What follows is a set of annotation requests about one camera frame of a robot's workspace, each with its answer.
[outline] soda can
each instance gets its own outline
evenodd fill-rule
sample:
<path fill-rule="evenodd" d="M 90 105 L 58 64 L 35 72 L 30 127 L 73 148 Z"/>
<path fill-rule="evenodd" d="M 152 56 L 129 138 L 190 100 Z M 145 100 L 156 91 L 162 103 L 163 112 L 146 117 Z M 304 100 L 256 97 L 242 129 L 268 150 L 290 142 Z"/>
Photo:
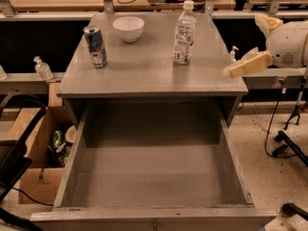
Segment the soda can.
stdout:
<path fill-rule="evenodd" d="M 88 43 L 92 64 L 95 67 L 102 67 L 107 63 L 107 55 L 104 39 L 100 29 L 90 25 L 84 28 L 85 38 Z"/>

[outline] cardboard box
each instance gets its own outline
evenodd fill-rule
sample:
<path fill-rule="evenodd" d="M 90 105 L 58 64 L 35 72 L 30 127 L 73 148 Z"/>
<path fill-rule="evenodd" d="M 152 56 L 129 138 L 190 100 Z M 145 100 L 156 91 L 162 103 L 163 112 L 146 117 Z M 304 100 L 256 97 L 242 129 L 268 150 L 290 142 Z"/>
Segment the cardboard box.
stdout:
<path fill-rule="evenodd" d="M 62 106 L 63 102 L 59 98 L 51 97 L 56 95 L 55 90 L 60 83 L 50 84 L 49 100 L 51 107 L 47 107 L 46 115 L 38 122 L 36 128 L 26 140 L 26 157 L 32 159 L 30 167 L 50 167 L 52 163 L 48 153 L 48 144 L 50 143 L 54 131 L 60 130 L 63 133 L 72 125 L 68 111 Z M 6 136 L 7 140 L 18 140 L 32 120 L 39 108 L 23 108 L 20 110 L 11 130 Z"/>
<path fill-rule="evenodd" d="M 63 167 L 56 168 L 29 168 L 20 178 L 19 188 L 30 195 L 34 200 L 53 204 L 61 179 Z M 35 203 L 22 192 L 18 193 L 19 204 Z"/>

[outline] white bowl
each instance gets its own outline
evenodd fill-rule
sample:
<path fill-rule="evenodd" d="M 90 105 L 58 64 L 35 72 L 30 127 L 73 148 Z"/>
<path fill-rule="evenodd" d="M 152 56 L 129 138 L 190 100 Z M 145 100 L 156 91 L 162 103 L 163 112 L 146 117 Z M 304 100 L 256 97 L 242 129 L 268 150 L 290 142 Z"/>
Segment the white bowl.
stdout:
<path fill-rule="evenodd" d="M 144 21 L 135 16 L 124 16 L 113 23 L 116 34 L 126 42 L 136 41 L 142 34 Z"/>

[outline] white hand sanitizer bottle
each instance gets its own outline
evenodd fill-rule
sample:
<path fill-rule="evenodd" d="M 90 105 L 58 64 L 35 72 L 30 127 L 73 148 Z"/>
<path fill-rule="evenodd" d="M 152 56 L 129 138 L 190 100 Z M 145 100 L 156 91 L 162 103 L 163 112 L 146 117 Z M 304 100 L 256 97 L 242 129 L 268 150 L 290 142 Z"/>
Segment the white hand sanitizer bottle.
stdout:
<path fill-rule="evenodd" d="M 50 67 L 47 63 L 43 62 L 39 56 L 36 56 L 34 59 L 36 64 L 36 72 L 39 76 L 40 79 L 42 80 L 49 80 L 51 79 L 53 76 Z"/>

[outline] tripod stand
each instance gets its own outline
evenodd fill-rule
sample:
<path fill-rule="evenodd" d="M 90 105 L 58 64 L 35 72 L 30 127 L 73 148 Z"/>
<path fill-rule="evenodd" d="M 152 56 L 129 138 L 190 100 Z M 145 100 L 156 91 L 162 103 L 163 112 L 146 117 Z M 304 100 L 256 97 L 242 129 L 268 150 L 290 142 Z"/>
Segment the tripod stand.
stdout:
<path fill-rule="evenodd" d="M 295 105 L 295 109 L 293 110 L 293 112 L 290 115 L 290 118 L 287 120 L 286 126 L 285 126 L 285 130 L 288 129 L 289 126 L 289 122 L 297 116 L 297 121 L 296 121 L 296 125 L 299 124 L 299 120 L 300 120 L 300 113 L 299 113 L 299 109 L 300 109 L 300 101 L 302 98 L 302 94 L 304 93 L 304 89 L 305 89 L 305 85 L 307 82 L 307 76 L 308 76 L 308 67 L 306 66 L 306 70 L 304 73 L 304 76 L 301 79 L 301 83 L 300 83 L 300 88 L 299 88 L 299 94 L 297 97 L 297 101 L 296 101 L 296 105 Z"/>
<path fill-rule="evenodd" d="M 301 151 L 300 147 L 295 144 L 283 131 L 278 131 L 276 136 L 277 141 L 284 141 L 286 144 L 281 145 L 272 153 L 275 157 L 277 157 L 280 153 L 282 153 L 288 146 L 293 150 L 296 156 L 308 167 L 308 157 Z"/>

